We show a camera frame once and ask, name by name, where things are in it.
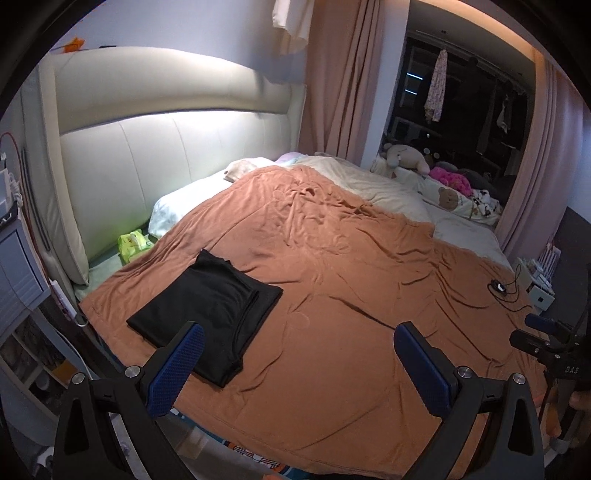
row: upholstered headboard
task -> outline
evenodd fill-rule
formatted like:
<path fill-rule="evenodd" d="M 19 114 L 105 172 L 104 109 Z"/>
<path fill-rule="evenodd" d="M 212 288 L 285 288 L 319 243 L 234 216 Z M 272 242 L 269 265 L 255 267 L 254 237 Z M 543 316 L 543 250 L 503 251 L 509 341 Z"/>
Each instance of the upholstered headboard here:
<path fill-rule="evenodd" d="M 305 99 L 303 85 L 151 47 L 48 55 L 23 88 L 38 221 L 79 284 L 161 196 L 233 160 L 295 150 Z"/>

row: teddy bear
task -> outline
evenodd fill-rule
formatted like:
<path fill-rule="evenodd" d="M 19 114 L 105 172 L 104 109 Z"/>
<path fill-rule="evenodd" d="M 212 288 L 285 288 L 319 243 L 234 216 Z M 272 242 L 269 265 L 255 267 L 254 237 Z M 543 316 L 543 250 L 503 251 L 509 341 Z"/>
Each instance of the teddy bear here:
<path fill-rule="evenodd" d="M 455 190 L 439 187 L 439 206 L 448 212 L 454 211 L 459 204 Z"/>
<path fill-rule="evenodd" d="M 416 170 L 425 176 L 431 170 L 425 161 L 423 154 L 416 148 L 408 145 L 384 145 L 386 163 L 389 168 L 403 167 L 409 170 Z"/>

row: cabinet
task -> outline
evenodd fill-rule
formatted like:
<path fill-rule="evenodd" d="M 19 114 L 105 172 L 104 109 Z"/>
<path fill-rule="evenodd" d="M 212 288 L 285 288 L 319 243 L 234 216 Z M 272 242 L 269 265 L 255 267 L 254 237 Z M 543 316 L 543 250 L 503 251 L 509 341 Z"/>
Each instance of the cabinet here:
<path fill-rule="evenodd" d="M 0 230 L 0 344 L 49 294 L 19 214 Z"/>

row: white wall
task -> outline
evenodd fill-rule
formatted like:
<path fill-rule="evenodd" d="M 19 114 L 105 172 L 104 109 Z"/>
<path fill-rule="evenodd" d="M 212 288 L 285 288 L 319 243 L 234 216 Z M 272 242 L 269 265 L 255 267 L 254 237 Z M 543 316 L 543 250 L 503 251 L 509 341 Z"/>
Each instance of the white wall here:
<path fill-rule="evenodd" d="M 165 47 L 259 70 L 272 82 L 304 82 L 305 52 L 279 56 L 275 0 L 106 0 L 56 45 Z"/>
<path fill-rule="evenodd" d="M 25 141 L 25 130 L 22 120 L 20 92 L 12 99 L 12 102 L 8 105 L 8 109 L 0 119 L 0 134 L 3 134 L 6 131 L 12 133 L 17 141 L 18 149 L 21 151 Z M 2 144 L 0 144 L 0 153 L 2 152 L 7 155 L 8 171 L 14 173 L 17 179 L 20 178 L 17 153 L 12 144 L 12 140 L 10 140 L 8 136 L 4 137 L 2 139 Z"/>
<path fill-rule="evenodd" d="M 569 207 L 591 222 L 591 113 L 585 109 L 581 158 L 569 196 Z"/>
<path fill-rule="evenodd" d="M 378 83 L 376 86 L 372 115 L 361 167 L 369 169 L 378 153 L 379 145 L 392 97 L 396 91 L 396 83 L 402 60 L 402 49 L 408 20 L 410 0 L 385 0 L 384 2 L 384 45 L 379 65 Z"/>

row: black cloth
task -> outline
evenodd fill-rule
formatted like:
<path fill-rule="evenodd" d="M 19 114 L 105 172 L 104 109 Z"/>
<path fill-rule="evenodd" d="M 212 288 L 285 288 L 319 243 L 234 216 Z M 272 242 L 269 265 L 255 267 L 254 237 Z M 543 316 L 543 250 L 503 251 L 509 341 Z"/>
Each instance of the black cloth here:
<path fill-rule="evenodd" d="M 193 371 L 223 388 L 242 371 L 244 352 L 282 293 L 204 249 L 193 265 L 127 323 L 160 347 L 185 322 L 197 322 L 205 332 L 205 349 Z"/>

